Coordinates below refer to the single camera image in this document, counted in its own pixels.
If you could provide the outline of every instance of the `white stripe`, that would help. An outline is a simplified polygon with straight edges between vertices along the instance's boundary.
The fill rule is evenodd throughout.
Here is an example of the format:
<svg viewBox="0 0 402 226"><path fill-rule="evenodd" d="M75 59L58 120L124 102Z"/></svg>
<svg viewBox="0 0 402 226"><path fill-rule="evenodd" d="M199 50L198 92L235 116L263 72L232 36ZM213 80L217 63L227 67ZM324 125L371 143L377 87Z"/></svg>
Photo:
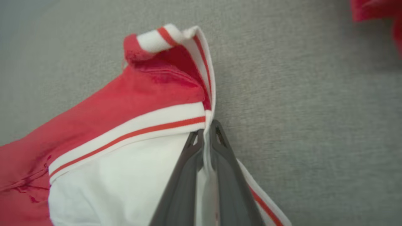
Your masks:
<svg viewBox="0 0 402 226"><path fill-rule="evenodd" d="M150 132L150 133L146 133L146 134L137 135L137 136L134 136L131 138L127 138L125 140L120 141L119 143L116 143L115 145L112 145L112 146L102 150L99 153L96 153L90 157L87 157L79 162L76 162L68 167L63 168L62 170L58 171L50 178L50 184L52 184L59 176L65 174L77 167L85 165L88 162L94 161L95 159L97 159L101 156L104 156L114 150L122 148L126 145L129 145L129 144L132 144L135 142L139 142L139 141L143 141L143 140L152 139L152 138L158 138L158 137L163 137L163 136L170 136L170 135L175 135L175 134L183 134L183 133L187 133L187 132L191 132L191 131L197 131L199 129L203 129L204 127L205 127L205 123L202 122L202 123L195 123L195 124L191 124L191 125L187 125L187 126L176 127L176 128L172 128L172 129L158 130L158 131L154 131L154 132Z"/></svg>
<svg viewBox="0 0 402 226"><path fill-rule="evenodd" d="M170 34L170 37L177 43L182 43L184 40L186 40L186 37L183 35L183 33L173 24L167 24L163 27Z"/></svg>
<svg viewBox="0 0 402 226"><path fill-rule="evenodd" d="M212 66L212 59L211 59L211 54L209 52L209 47L207 43L207 39L205 38L204 33L202 32L201 29L197 30L197 37L199 38L201 42L201 46L204 50L205 58L207 60L207 65L209 69L209 78L211 80L211 94L212 94L212 103L211 103L211 109L212 109L212 118L215 116L215 105L216 105L216 84L215 84L215 73L213 71L213 66Z"/></svg>
<svg viewBox="0 0 402 226"><path fill-rule="evenodd" d="M141 34L137 36L137 40L140 47L149 53L159 53L171 48L157 30Z"/></svg>
<svg viewBox="0 0 402 226"><path fill-rule="evenodd" d="M286 215L279 209L279 207L275 204L275 202L262 190L262 188L257 184L251 174L248 172L246 167L239 161L239 166L243 172L243 175L248 183L248 185L253 189L253 191L265 202L265 204L269 207L269 209L278 217L278 219L282 222L283 226L292 226L290 220L286 217ZM269 215L265 212L261 212L263 218L269 217Z"/></svg>
<svg viewBox="0 0 402 226"><path fill-rule="evenodd" d="M198 71L201 74L201 78L204 81L205 87L207 88L208 95L210 94L209 90L209 82L208 82L208 74L207 69L205 68L204 61L202 60L201 53L198 50L197 44L194 39L186 40L182 43L182 45L187 49L190 53L191 58L193 59L195 65L198 68Z"/></svg>
<svg viewBox="0 0 402 226"><path fill-rule="evenodd" d="M86 155L125 134L151 126L202 116L205 116L205 111L201 102L175 105L140 115L61 155L50 164L49 174L60 166L74 161L75 159Z"/></svg>

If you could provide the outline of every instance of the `gray fabric surface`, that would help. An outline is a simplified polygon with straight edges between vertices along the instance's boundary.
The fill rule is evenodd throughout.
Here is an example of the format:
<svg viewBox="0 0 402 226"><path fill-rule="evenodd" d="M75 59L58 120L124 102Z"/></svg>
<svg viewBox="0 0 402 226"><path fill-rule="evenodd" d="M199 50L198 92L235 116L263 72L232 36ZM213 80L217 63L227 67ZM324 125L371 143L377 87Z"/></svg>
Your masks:
<svg viewBox="0 0 402 226"><path fill-rule="evenodd" d="M199 25L216 118L295 226L402 224L402 61L389 22L352 23L348 1L36 1L34 13L1 3L0 145L117 76L125 35Z"/></svg>

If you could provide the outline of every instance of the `red cloth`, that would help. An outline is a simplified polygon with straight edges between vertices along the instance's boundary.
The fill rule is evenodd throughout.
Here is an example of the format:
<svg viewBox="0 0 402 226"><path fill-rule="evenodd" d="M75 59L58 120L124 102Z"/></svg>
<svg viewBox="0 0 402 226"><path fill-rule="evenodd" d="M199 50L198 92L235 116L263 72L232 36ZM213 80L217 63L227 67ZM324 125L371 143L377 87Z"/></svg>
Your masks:
<svg viewBox="0 0 402 226"><path fill-rule="evenodd" d="M393 38L402 53L402 0L351 0L353 19L393 18Z"/></svg>
<svg viewBox="0 0 402 226"><path fill-rule="evenodd" d="M183 46L151 54L135 35L124 42L129 66L104 88L21 140L0 147L0 225L52 225L48 166L59 156L139 115L203 102L197 66Z"/></svg>

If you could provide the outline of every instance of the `striped trim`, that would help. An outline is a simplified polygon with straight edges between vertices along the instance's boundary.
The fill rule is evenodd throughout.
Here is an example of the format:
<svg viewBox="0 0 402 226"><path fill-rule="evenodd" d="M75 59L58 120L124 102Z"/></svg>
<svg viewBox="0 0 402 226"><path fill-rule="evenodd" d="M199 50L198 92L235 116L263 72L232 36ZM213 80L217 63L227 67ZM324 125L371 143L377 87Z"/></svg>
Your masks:
<svg viewBox="0 0 402 226"><path fill-rule="evenodd" d="M271 220L275 223L276 226L283 226L280 219L275 215L274 212L268 207L268 205L257 195L257 193L249 186L250 191L257 203L261 206L261 208L268 214Z"/></svg>
<svg viewBox="0 0 402 226"><path fill-rule="evenodd" d="M196 35L196 36L194 36L194 41L195 41L195 43L197 44L197 47L198 47L198 50L200 51L200 53L201 53L201 58L202 58L202 61L204 62L204 65L205 65L205 69L207 70L207 76L208 76L208 85L209 85L209 92L210 92L210 95L211 95L211 98L212 98L212 90L211 90L211 76L210 76L210 74L209 74L209 67L208 67L208 63L207 63L207 58L205 57L205 52L204 52L204 49L202 48L202 45L201 45L201 42L200 42L200 39L198 38L198 36Z"/></svg>
<svg viewBox="0 0 402 226"><path fill-rule="evenodd" d="M158 29L159 34L162 36L162 38L172 47L179 45L169 34L169 32L164 28L161 27Z"/></svg>
<svg viewBox="0 0 402 226"><path fill-rule="evenodd" d="M186 120L182 120L182 121L176 121L176 122L172 122L172 123L166 123L166 124L162 124L162 125L151 126L151 127L148 127L148 128L140 129L140 130L125 134L125 135L113 140L112 142L109 142L108 144L106 144L106 145L104 145L104 146L102 146L102 147L100 147L100 148L98 148L98 149L86 154L86 155L83 155L83 156L81 156L81 157L79 157L77 159L74 159L73 161L70 161L70 162L60 166L59 168L57 168L56 170L54 170L50 174L50 177L55 175L60 170L66 168L68 166L71 166L74 163L82 161L83 159L91 157L91 156L93 156L93 155L105 150L106 148L109 148L112 145L114 145L116 143L119 143L119 142L121 142L121 141L123 141L125 139L131 138L131 137L134 137L134 136L138 136L138 135L141 135L141 134L145 134L145 133L154 132L154 131L159 131L159 130L164 130L164 129L172 129L172 128L176 128L176 127L192 125L192 124L197 124L197 123L202 123L202 122L205 122L205 116L197 117L197 118L193 118L193 119L186 119Z"/></svg>

